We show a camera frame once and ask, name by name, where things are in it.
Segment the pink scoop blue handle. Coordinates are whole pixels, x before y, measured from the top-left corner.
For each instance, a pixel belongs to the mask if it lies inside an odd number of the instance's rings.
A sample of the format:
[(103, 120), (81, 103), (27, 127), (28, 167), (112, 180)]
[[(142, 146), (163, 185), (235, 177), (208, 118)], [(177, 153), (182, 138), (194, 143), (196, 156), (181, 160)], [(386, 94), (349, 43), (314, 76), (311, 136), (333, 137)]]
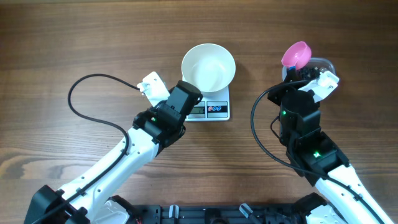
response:
[(311, 48), (306, 42), (300, 41), (288, 48), (282, 57), (281, 63), (287, 68), (295, 67), (296, 70), (299, 70), (309, 63), (311, 57)]

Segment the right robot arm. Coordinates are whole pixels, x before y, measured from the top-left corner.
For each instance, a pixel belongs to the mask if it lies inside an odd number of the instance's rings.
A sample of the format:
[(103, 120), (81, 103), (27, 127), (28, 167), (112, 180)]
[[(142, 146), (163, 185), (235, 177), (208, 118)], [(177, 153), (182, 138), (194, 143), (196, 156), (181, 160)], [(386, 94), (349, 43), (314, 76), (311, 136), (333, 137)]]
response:
[(279, 141), (289, 164), (342, 214), (348, 223), (391, 223), (385, 211), (361, 183), (343, 151), (320, 126), (320, 101), (337, 88), (331, 71), (285, 71), (268, 99), (280, 107)]

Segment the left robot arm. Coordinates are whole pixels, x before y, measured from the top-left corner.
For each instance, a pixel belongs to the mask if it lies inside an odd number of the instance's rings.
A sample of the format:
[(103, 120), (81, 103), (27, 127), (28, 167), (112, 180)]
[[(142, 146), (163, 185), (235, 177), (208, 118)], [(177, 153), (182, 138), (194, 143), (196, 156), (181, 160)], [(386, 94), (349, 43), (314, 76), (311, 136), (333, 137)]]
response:
[(58, 190), (48, 185), (32, 197), (25, 223), (91, 223), (108, 199), (143, 165), (185, 134), (184, 121), (203, 98), (195, 86), (179, 81), (171, 90), (164, 85), (140, 83), (139, 90), (160, 98), (140, 112), (123, 139), (81, 177)]

